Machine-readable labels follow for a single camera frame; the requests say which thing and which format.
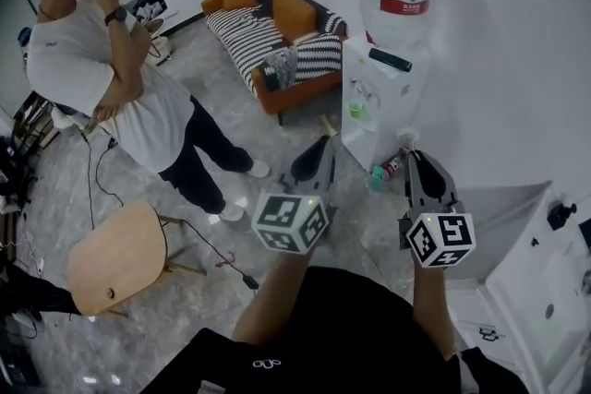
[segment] black t-shirt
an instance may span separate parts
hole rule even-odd
[[[461,392],[457,358],[445,362],[408,302],[328,268],[308,270],[271,346],[262,350],[204,329],[143,392],[194,394],[201,380],[228,393]]]

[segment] orange sofa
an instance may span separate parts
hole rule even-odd
[[[256,7],[228,11],[223,10],[222,0],[201,3],[208,26],[232,56],[263,110],[277,114],[280,125],[283,111],[337,86],[343,78],[341,51],[348,34],[345,21],[312,0],[304,1],[316,12],[317,36],[297,44],[276,28],[274,17],[280,15],[277,0],[259,0]],[[282,17],[297,15],[290,8],[282,6]],[[297,50],[293,53],[297,71],[292,74],[294,82],[286,86],[277,78],[281,75],[277,66],[269,65],[267,59],[270,54],[285,54],[290,49]]]

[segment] red label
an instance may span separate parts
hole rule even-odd
[[[421,15],[428,11],[428,0],[414,4],[402,0],[380,0],[380,10],[396,15]]]

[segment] wristwatch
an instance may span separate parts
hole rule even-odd
[[[104,19],[104,24],[106,26],[109,26],[109,23],[111,23],[111,21],[113,21],[113,20],[124,22],[124,21],[126,21],[126,18],[127,18],[126,8],[124,6],[119,6],[118,8],[115,9],[115,12],[112,12],[106,16],[106,18]]]

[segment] chair leg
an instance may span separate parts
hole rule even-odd
[[[173,217],[166,217],[164,215],[158,215],[158,218],[160,219],[160,221],[163,221],[164,223],[176,223],[177,225],[183,224],[183,221],[181,221],[180,219],[174,219]]]
[[[206,271],[202,271],[200,269],[189,268],[188,266],[184,266],[184,265],[177,265],[176,263],[166,263],[165,271],[167,271],[167,272],[182,271],[182,272],[188,272],[190,274],[197,274],[199,276],[207,276]]]
[[[119,318],[129,319],[128,314],[123,314],[121,312],[115,312],[115,310],[110,310],[109,312],[107,312],[107,314],[110,316],[118,316]]]

